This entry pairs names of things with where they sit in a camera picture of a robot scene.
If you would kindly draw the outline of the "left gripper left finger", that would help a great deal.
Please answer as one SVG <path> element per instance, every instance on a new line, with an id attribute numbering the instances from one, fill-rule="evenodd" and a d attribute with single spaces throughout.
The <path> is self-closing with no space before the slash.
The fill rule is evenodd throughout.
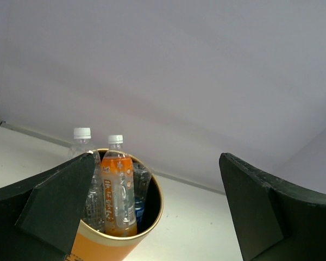
<path id="1" fill-rule="evenodd" d="M 87 152 L 0 188 L 0 260 L 65 260 L 94 170 Z"/>

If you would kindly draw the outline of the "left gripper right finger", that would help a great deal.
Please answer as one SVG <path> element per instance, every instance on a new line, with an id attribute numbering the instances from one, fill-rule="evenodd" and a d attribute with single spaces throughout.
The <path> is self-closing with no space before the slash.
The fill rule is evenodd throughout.
<path id="1" fill-rule="evenodd" d="M 326 194 L 231 153 L 219 167 L 243 260 L 326 260 Z"/>

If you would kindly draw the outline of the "clear unlabelled bottle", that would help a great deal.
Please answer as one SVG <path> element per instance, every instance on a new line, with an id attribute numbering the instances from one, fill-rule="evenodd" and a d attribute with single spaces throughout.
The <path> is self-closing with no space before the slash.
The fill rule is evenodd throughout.
<path id="1" fill-rule="evenodd" d="M 95 169 L 81 219 L 94 230 L 104 232 L 105 214 L 101 157 L 91 138 L 91 129 L 89 127 L 74 128 L 73 144 L 68 151 L 67 158 L 72 159 L 85 152 L 93 151 Z"/>

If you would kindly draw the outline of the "orange label bottle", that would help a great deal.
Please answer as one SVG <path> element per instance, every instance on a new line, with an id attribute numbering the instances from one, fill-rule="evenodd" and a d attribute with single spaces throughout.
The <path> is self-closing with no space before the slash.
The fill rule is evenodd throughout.
<path id="1" fill-rule="evenodd" d="M 134 167 L 123 150 L 123 136 L 108 136 L 109 149 L 101 162 L 104 187 L 105 233 L 113 237 L 137 234 Z"/>

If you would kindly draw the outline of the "green yellow label bottle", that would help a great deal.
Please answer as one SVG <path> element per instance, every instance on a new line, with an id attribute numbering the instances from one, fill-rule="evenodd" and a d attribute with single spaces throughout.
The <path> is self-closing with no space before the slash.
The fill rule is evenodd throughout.
<path id="1" fill-rule="evenodd" d="M 150 169 L 140 163 L 134 163 L 133 166 L 135 203 L 145 202 L 152 173 Z"/>

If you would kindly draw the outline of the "blue label bottle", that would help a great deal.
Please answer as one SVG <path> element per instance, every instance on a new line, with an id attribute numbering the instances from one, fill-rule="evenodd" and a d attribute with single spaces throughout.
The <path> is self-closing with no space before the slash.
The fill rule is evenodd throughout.
<path id="1" fill-rule="evenodd" d="M 135 198 L 135 215 L 136 215 L 136 223 L 137 223 L 138 230 L 140 229 L 142 224 L 144 211 L 145 211 L 145 201 L 140 200 L 139 198 Z"/>

